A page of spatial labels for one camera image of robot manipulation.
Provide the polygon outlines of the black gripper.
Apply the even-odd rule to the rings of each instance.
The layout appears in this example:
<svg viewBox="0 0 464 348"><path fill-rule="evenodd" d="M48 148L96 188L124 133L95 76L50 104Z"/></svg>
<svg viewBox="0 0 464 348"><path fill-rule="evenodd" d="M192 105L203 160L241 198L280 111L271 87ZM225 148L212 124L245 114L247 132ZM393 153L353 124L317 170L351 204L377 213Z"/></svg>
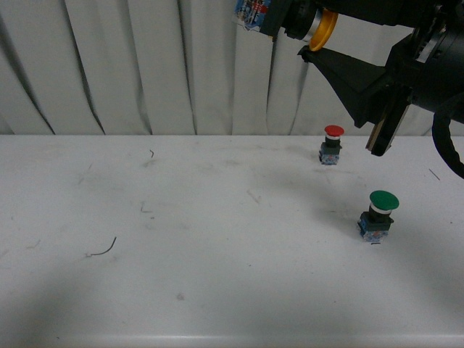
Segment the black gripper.
<svg viewBox="0 0 464 348"><path fill-rule="evenodd" d="M331 85L355 127L374 125L367 148L382 156L410 105L433 112L432 137L443 157L457 152L450 123L463 121L463 23L441 22L396 43L383 67L330 49L298 55Z"/></svg>

